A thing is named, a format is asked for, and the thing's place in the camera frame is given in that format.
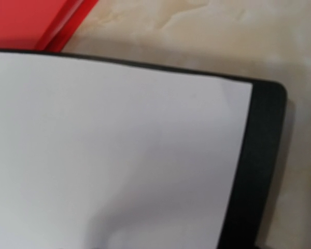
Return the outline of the red file folder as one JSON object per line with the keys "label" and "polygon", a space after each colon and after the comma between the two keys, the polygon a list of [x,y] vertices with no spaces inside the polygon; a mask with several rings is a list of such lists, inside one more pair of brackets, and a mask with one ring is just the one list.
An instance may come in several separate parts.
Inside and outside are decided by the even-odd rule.
{"label": "red file folder", "polygon": [[0,0],[0,49],[60,52],[96,0]]}

